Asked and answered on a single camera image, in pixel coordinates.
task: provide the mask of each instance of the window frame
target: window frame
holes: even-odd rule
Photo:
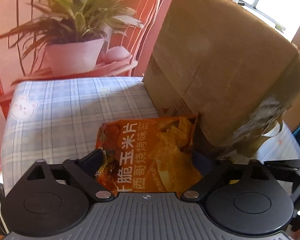
[[[256,6],[257,6],[257,4],[258,4],[258,1],[259,1],[259,0],[254,0],[254,1],[253,1],[253,4],[249,4],[249,3],[245,2],[244,0],[239,0],[238,2],[243,2],[243,3],[245,4],[245,6],[247,6],[248,8],[250,8],[250,9],[256,11],[257,13],[261,14],[262,16],[264,16],[265,18],[267,18],[268,20],[272,21],[272,22],[275,24],[275,28],[276,28],[278,31],[280,31],[280,32],[283,33],[283,31],[286,30],[286,28],[285,28],[283,25],[281,25],[281,24],[278,23],[276,20],[272,19],[270,16],[266,15],[265,13],[263,13],[262,11],[260,11],[260,10],[258,10],[258,9],[256,8]]]

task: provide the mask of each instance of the metal screw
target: metal screw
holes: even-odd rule
[[[111,197],[111,192],[105,191],[105,190],[101,190],[101,191],[98,191],[96,193],[96,197],[97,198],[110,198]]]
[[[183,194],[186,198],[198,198],[200,195],[198,192],[196,191],[193,191],[193,190],[189,190],[189,191],[186,191],[184,194]]]

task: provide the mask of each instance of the plaid bedsheet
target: plaid bedsheet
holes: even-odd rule
[[[158,114],[140,77],[28,81],[13,96],[2,143],[2,174],[7,194],[35,160],[62,163],[95,149],[103,122],[155,118]],[[269,136],[277,133],[276,129]],[[300,158],[300,147],[284,124],[253,158]],[[236,163],[249,158],[232,156]]]

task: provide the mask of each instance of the pink flower pot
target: pink flower pot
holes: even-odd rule
[[[84,73],[94,69],[104,43],[103,39],[67,44],[51,44],[45,48],[53,76]]]

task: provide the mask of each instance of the orange snack bag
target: orange snack bag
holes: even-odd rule
[[[177,192],[202,176],[186,153],[195,116],[119,120],[103,123],[97,148],[104,163],[97,181],[115,195],[118,192]]]

